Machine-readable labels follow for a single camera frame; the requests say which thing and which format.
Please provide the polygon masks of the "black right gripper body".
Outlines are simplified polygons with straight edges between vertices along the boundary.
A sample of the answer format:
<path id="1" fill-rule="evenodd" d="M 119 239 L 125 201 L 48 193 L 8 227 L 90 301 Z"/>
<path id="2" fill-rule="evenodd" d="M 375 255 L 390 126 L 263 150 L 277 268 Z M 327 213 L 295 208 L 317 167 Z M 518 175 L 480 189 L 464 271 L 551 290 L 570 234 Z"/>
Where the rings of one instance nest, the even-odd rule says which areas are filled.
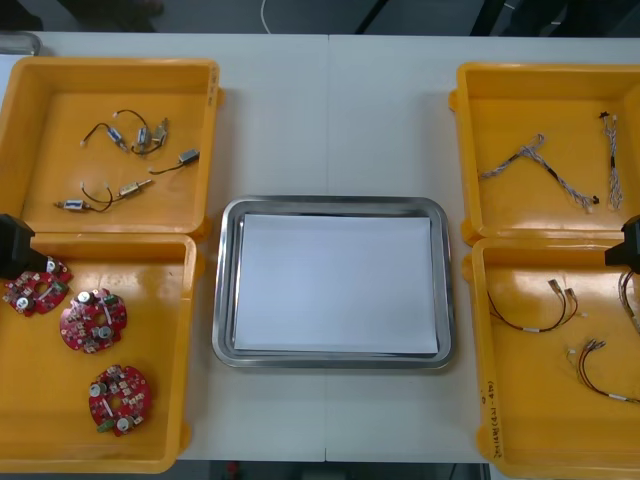
<path id="1" fill-rule="evenodd" d="M 627 220 L 622 229 L 624 261 L 634 273 L 640 272 L 640 216 Z"/>

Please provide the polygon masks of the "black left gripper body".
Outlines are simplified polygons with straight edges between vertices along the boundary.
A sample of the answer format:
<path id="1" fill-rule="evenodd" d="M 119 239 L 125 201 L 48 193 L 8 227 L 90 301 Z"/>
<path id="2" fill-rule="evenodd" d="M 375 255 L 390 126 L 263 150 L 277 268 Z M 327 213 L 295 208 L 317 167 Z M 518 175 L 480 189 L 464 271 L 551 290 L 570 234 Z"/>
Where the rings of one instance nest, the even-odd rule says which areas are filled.
<path id="1" fill-rule="evenodd" d="M 32 270 L 31 238 L 34 232 L 21 220 L 1 215 L 1 278 L 16 279 Z"/>

